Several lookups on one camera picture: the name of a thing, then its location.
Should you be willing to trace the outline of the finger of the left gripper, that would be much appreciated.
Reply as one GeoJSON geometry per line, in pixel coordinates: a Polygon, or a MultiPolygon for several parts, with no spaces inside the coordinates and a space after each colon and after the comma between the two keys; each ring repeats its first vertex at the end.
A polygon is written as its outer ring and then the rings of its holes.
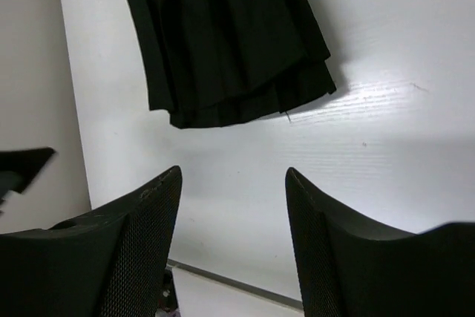
{"type": "Polygon", "coordinates": [[[55,154],[51,147],[1,151],[1,213],[8,194],[22,194],[55,154]]]}

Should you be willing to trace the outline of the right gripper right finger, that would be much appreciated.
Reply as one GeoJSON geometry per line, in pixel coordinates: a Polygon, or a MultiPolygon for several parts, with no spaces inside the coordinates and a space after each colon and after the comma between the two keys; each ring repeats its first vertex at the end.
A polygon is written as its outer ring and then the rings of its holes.
{"type": "Polygon", "coordinates": [[[472,316],[474,224],[419,234],[378,222],[296,169],[286,204],[306,316],[472,316]]]}

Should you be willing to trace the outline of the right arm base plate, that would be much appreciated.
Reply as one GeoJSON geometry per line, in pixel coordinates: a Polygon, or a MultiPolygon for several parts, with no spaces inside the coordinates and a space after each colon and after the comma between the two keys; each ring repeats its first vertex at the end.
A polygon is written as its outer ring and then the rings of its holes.
{"type": "Polygon", "coordinates": [[[156,316],[179,316],[174,278],[169,268],[164,272],[156,316]]]}

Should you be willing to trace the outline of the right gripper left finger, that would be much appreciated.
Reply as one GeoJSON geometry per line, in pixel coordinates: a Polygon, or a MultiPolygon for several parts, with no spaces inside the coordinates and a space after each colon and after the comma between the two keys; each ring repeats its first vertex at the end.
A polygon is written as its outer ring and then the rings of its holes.
{"type": "Polygon", "coordinates": [[[183,176],[148,183],[49,229],[1,236],[3,316],[154,316],[183,176]]]}

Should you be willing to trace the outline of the black pleated skirt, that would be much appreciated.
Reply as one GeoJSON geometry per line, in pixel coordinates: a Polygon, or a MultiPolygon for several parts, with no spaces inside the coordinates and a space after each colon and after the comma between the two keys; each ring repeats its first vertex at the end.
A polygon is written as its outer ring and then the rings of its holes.
{"type": "Polygon", "coordinates": [[[243,124],[336,90],[308,0],[127,0],[148,107],[175,128],[243,124]]]}

